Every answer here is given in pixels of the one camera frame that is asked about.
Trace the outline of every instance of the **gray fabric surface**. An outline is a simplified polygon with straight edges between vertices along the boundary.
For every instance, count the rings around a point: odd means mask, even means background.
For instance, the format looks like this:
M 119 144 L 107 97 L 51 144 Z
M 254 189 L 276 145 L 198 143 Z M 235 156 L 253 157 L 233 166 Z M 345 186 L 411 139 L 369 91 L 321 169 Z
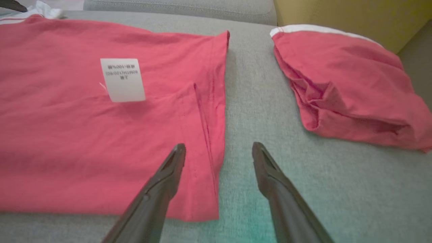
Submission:
M 226 150 L 220 220 L 167 220 L 163 243 L 269 242 L 274 229 L 254 174 L 262 142 L 336 243 L 426 243 L 432 239 L 432 153 L 318 137 L 301 125 L 273 54 L 271 26 L 154 13 L 66 12 L 154 32 L 231 32 L 226 67 Z M 0 214 L 1 242 L 98 242 L 114 216 Z
M 273 0 L 85 0 L 84 10 L 168 13 L 276 25 Z

